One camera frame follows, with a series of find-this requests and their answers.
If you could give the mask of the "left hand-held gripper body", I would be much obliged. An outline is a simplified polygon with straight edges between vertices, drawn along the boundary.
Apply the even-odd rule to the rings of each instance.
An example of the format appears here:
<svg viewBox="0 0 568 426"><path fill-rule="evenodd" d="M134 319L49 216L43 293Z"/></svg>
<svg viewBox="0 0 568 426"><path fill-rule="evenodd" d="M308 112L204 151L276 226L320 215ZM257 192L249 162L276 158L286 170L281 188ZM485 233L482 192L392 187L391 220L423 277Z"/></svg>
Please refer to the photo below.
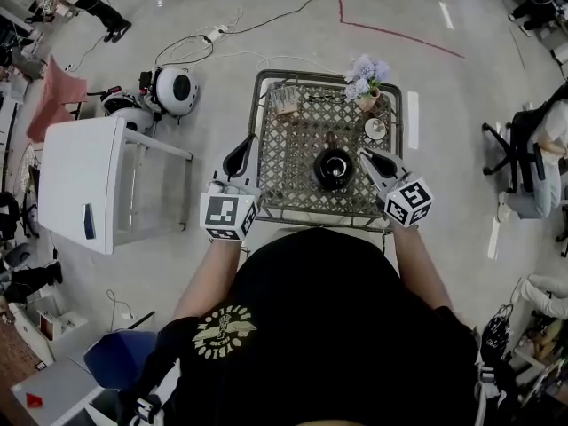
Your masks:
<svg viewBox="0 0 568 426"><path fill-rule="evenodd" d="M200 198L200 228L211 239L245 241L262 198L260 189L212 180Z"/></svg>

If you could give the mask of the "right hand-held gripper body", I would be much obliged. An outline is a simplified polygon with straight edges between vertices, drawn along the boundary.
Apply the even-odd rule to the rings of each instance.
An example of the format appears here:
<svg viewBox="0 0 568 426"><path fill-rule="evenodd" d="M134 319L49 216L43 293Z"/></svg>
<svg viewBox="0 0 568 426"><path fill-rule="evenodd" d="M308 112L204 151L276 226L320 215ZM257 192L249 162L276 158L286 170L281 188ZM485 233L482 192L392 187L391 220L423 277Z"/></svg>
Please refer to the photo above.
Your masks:
<svg viewBox="0 0 568 426"><path fill-rule="evenodd" d="M421 177L409 173L378 192L383 211L403 227L417 225L430 212L433 195Z"/></svg>

